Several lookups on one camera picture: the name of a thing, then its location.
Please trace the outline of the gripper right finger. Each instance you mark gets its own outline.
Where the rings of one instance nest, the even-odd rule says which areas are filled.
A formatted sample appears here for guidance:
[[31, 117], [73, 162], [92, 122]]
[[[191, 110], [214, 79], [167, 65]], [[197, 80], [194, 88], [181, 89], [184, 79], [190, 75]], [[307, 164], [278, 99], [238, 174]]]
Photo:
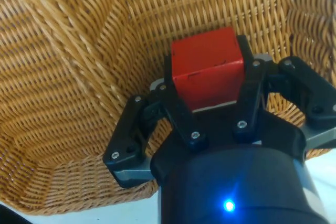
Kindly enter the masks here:
[[268, 95], [279, 93], [304, 115], [300, 128], [308, 149], [335, 148], [335, 87], [301, 58], [289, 56], [278, 63], [268, 55], [253, 55], [247, 38], [237, 41], [244, 61], [233, 134], [241, 143], [255, 140]]

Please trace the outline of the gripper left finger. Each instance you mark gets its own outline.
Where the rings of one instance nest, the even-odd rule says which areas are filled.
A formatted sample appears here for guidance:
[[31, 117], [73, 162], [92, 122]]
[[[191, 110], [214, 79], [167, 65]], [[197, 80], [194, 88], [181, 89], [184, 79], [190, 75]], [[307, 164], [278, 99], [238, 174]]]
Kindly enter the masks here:
[[[161, 119], [172, 132], [152, 157], [145, 153]], [[164, 58], [164, 79], [148, 95], [133, 95], [126, 103], [103, 155], [106, 165], [122, 188], [151, 180], [163, 183], [177, 165], [205, 150], [209, 141], [192, 111], [179, 97], [172, 78], [172, 57]]]

